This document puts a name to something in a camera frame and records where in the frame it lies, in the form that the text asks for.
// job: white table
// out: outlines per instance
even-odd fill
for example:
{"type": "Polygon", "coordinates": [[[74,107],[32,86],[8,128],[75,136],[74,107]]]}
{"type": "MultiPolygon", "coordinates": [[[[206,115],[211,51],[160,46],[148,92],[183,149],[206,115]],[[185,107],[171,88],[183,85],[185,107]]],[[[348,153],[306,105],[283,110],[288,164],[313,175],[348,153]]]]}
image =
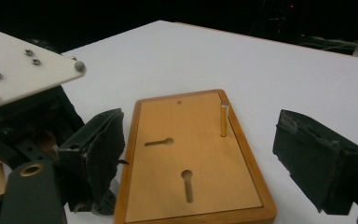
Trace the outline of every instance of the white table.
{"type": "MultiPolygon", "coordinates": [[[[358,145],[358,58],[156,21],[65,52],[88,68],[63,85],[77,113],[122,108],[128,139],[137,100],[223,89],[277,205],[277,224],[356,223],[349,216],[319,214],[272,153],[281,109],[318,120],[358,145]]],[[[119,167],[117,180],[121,175],[119,167]]],[[[67,211],[69,223],[112,223],[112,217],[67,211]]]]}

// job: keyhole-shaped slot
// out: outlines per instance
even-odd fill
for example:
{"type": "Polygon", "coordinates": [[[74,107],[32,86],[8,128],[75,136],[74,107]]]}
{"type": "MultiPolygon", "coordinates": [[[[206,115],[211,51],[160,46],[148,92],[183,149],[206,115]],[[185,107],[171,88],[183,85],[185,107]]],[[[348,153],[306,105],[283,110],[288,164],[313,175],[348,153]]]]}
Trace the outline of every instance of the keyhole-shaped slot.
{"type": "Polygon", "coordinates": [[[154,141],[154,142],[146,142],[145,146],[155,146],[155,145],[172,145],[173,144],[173,138],[166,138],[164,140],[154,141]]]}
{"type": "Polygon", "coordinates": [[[182,178],[185,180],[186,200],[188,203],[193,202],[193,189],[191,188],[191,176],[193,176],[193,173],[189,170],[184,170],[182,172],[182,178]]]}

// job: wooden box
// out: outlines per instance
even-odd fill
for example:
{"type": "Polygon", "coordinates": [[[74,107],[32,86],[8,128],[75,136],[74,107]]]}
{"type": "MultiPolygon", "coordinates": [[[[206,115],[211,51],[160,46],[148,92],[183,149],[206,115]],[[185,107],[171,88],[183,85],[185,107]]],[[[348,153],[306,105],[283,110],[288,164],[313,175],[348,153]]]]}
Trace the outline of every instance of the wooden box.
{"type": "Polygon", "coordinates": [[[222,117],[222,102],[225,92],[212,90],[136,103],[116,224],[273,222],[269,189],[232,106],[222,117]]]}

